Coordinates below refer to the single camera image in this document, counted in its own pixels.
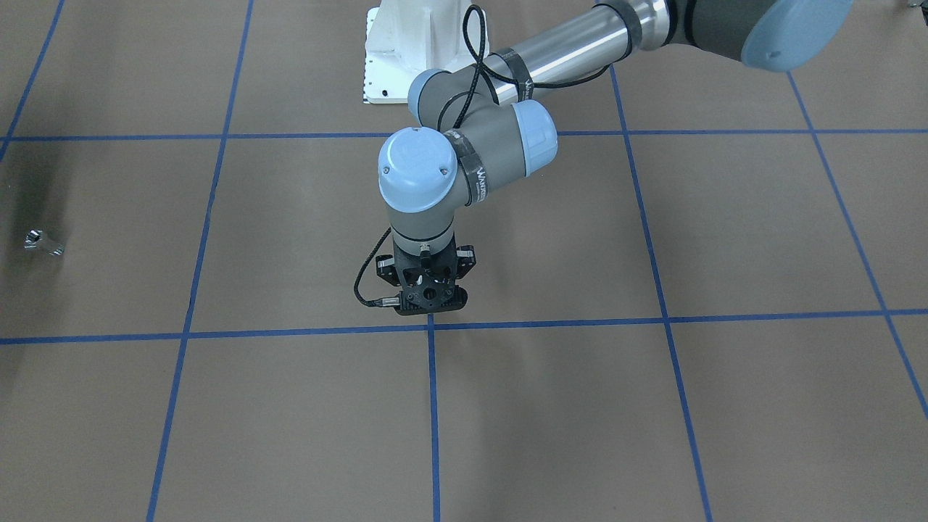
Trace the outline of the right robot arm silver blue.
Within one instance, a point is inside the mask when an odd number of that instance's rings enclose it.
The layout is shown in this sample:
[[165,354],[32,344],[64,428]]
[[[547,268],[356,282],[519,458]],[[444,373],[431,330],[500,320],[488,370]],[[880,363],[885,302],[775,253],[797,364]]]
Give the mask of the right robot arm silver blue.
[[486,14],[469,4],[454,29],[468,63],[422,70],[407,93],[413,128],[389,136],[378,188],[392,253],[369,259],[401,289],[450,294],[476,263],[455,243],[455,211],[553,162],[559,138],[540,99],[597,80],[614,63],[671,44],[785,73],[836,36],[850,1],[597,1],[515,46],[491,51]]

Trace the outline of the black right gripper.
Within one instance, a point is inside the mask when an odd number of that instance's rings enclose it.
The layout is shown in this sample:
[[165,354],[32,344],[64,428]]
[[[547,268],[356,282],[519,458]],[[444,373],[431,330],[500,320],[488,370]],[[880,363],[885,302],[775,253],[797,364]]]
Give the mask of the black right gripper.
[[394,245],[394,254],[376,257],[378,277],[391,285],[422,285],[425,282],[452,285],[475,265],[473,246],[457,246],[455,240],[441,250],[420,248],[414,254]]

